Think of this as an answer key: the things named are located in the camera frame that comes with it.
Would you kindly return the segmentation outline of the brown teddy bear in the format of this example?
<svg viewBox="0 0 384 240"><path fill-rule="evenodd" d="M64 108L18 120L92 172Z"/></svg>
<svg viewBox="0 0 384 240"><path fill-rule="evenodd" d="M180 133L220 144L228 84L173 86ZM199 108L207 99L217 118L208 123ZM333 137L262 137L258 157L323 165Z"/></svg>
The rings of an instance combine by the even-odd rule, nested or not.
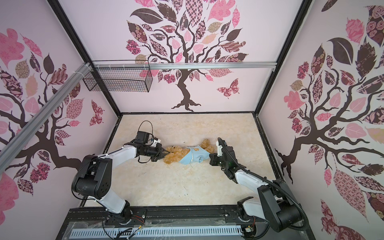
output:
<svg viewBox="0 0 384 240"><path fill-rule="evenodd" d="M200 145L204 150L208 151L210 154L216 153L216 147L214 145L211 145L211 142L209 139L204 139ZM167 147L166 150L169 151L169 154L163 159L163 162L167 165L173 164L173 163L179 163L179 161L189 152L187 150L187 147L181 147L181 146L171 146Z"/></svg>

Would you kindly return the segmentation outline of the light blue bear shirt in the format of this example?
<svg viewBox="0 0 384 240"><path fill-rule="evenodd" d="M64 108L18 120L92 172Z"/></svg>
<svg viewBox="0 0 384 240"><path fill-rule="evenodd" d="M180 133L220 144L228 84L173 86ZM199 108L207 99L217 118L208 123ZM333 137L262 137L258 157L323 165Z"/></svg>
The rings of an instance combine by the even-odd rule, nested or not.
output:
<svg viewBox="0 0 384 240"><path fill-rule="evenodd" d="M187 147L189 152L179 161L183 165L189 165L191 163L202 163L210 158L210 153L200 146Z"/></svg>

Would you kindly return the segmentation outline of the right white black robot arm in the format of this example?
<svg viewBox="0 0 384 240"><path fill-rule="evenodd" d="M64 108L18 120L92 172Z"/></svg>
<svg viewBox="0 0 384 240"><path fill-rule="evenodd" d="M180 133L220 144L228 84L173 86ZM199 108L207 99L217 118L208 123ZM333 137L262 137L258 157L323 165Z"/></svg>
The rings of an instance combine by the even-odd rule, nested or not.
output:
<svg viewBox="0 0 384 240"><path fill-rule="evenodd" d="M217 153L210 155L210 165L220 167L229 180L258 194L258 200L248 198L240 203L247 216L266 221L277 233L285 229L309 229L304 209L283 179L268 180L253 173L238 162L233 147L221 138L218 138L216 146Z"/></svg>

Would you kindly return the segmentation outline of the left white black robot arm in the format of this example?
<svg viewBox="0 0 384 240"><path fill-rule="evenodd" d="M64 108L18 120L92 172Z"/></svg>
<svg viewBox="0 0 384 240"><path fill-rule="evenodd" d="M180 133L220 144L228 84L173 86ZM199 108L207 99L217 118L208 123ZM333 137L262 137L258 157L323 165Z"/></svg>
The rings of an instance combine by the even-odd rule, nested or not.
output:
<svg viewBox="0 0 384 240"><path fill-rule="evenodd" d="M168 153L169 151L163 148L161 140L153 134L138 131L136 138L124 144L119 150L104 155L86 156L83 166L73 179L71 190L73 193L95 200L113 215L129 218L130 204L111 188L113 170L141 156L149 157L151 162L156 162Z"/></svg>

